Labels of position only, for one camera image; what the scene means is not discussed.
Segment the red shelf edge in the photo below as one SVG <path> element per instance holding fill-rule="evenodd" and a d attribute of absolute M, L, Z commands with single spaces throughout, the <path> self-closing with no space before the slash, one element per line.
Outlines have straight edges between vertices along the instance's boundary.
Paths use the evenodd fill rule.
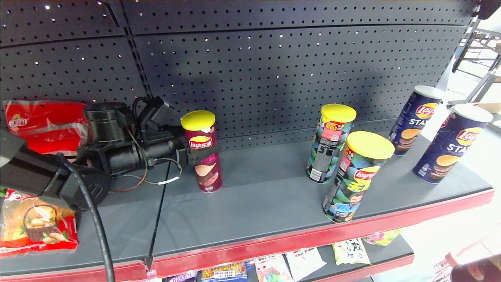
<path fill-rule="evenodd" d="M 287 251 L 292 251 L 304 247 L 328 245 L 333 242 L 358 238 L 375 232 L 402 228 L 439 216 L 444 216 L 465 209 L 475 208 L 490 203 L 493 195 L 494 190 L 490 189 L 484 192 L 475 193 L 473 195 L 443 201 L 423 207 L 394 212 L 373 218 L 355 220 L 350 222 L 349 224 L 332 224 L 327 227 L 291 232 L 280 236 L 271 236 L 235 244 L 219 245 L 191 252 L 183 252 L 175 255 L 160 256 L 154 259 L 154 268 L 157 271 L 158 277 L 167 277 L 183 273 L 188 270 L 205 269 L 217 264 L 227 262 L 242 261 L 249 258 L 261 257 L 273 253 L 285 253 Z M 365 273 L 363 271 L 371 271 L 370 269 L 377 269 L 377 272 L 374 273 L 376 274 L 412 263 L 413 260 L 413 255 L 406 256 L 404 258 L 396 259 L 390 262 L 380 263 L 371 267 L 365 267 L 358 271 L 353 271 L 353 273 Z M 340 274 L 335 277 L 336 279 L 342 279 L 344 275 L 348 277 L 347 279 L 351 279 L 351 272 Z M 123 265 L 115 264 L 115 276 L 116 281 L 134 281 L 146 279 L 145 266 L 141 261 L 129 264 L 124 263 Z M 72 282 L 87 282 L 101 280 L 104 281 L 106 280 L 105 277 L 106 276 L 104 268 L 97 267 L 92 269 L 79 268 L 72 272 L 54 271 L 39 273 L 35 275 L 26 274 L 3 276 L 2 281 L 52 282 L 57 280 L 63 282 L 70 280 Z"/>
<path fill-rule="evenodd" d="M 371 275 L 376 275 L 378 273 L 382 273 L 388 270 L 395 269 L 397 267 L 401 267 L 404 265 L 408 265 L 414 262 L 414 255 L 407 255 L 404 257 L 400 257 L 391 261 L 383 262 L 383 263 L 378 263 L 378 264 L 373 264 L 370 266 L 366 266 L 364 268 L 327 277 L 324 279 L 316 280 L 316 282 L 351 282 L 351 281 L 356 281 Z"/>
<path fill-rule="evenodd" d="M 242 261 L 273 253 L 285 253 L 305 247 L 328 245 L 375 232 L 407 227 L 439 216 L 475 208 L 490 203 L 493 195 L 494 190 L 489 189 L 423 207 L 354 220 L 349 224 L 332 224 L 279 236 L 159 256 L 154 258 L 154 265 L 157 275 L 166 277 L 222 263 Z"/>
<path fill-rule="evenodd" d="M 123 264 L 116 263 L 113 265 L 115 269 L 116 281 L 137 281 L 145 280 L 146 266 L 140 260 Z M 54 281 L 71 281 L 71 282 L 90 282 L 90 281 L 106 281 L 106 273 L 103 267 L 89 267 L 77 268 L 72 272 L 53 271 L 43 272 L 35 275 L 12 275 L 2 276 L 2 282 L 19 282 L 19 281 L 32 281 L 32 282 L 54 282 Z"/>

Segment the white lid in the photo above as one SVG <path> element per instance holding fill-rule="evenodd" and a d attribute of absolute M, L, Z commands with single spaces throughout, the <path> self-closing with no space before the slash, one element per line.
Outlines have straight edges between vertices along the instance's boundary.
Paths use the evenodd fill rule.
<path fill-rule="evenodd" d="M 452 111 L 478 122 L 491 122 L 494 118 L 490 112 L 471 104 L 457 104 L 452 108 Z"/>
<path fill-rule="evenodd" d="M 445 92 L 443 92 L 442 90 L 426 85 L 415 86 L 414 92 L 417 92 L 425 97 L 433 99 L 442 99 L 445 95 Z"/>

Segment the red snack bag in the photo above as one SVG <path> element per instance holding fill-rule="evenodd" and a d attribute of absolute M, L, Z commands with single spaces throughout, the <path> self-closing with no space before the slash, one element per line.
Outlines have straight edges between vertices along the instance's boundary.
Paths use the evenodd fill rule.
<path fill-rule="evenodd" d="M 41 154 L 73 155 L 87 140 L 86 104 L 69 101 L 4 101 L 9 130 Z"/>
<path fill-rule="evenodd" d="M 7 190 L 2 205 L 0 256 L 78 246 L 75 212 L 47 204 L 37 197 Z"/>

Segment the purple chip can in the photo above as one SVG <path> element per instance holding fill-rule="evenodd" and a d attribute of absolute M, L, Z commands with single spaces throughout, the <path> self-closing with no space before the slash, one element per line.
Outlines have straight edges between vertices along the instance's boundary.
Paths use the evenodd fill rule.
<path fill-rule="evenodd" d="M 492 119 L 482 108 L 454 106 L 412 172 L 422 181 L 438 184 Z"/>

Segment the yellow lid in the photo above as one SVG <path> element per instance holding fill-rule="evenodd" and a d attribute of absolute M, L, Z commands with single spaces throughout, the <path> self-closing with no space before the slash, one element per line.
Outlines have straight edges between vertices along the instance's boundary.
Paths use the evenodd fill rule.
<path fill-rule="evenodd" d="M 185 114 L 181 119 L 181 126 L 185 130 L 200 131 L 214 125 L 216 116 L 210 111 L 199 110 Z"/>
<path fill-rule="evenodd" d="M 346 144 L 357 154 L 376 160 L 389 159 L 395 152 L 395 146 L 388 139 L 367 131 L 348 134 Z"/>
<path fill-rule="evenodd" d="M 323 122 L 337 121 L 337 122 L 350 122 L 355 119 L 357 112 L 349 106 L 341 104 L 327 104 L 322 106 L 320 110 Z"/>

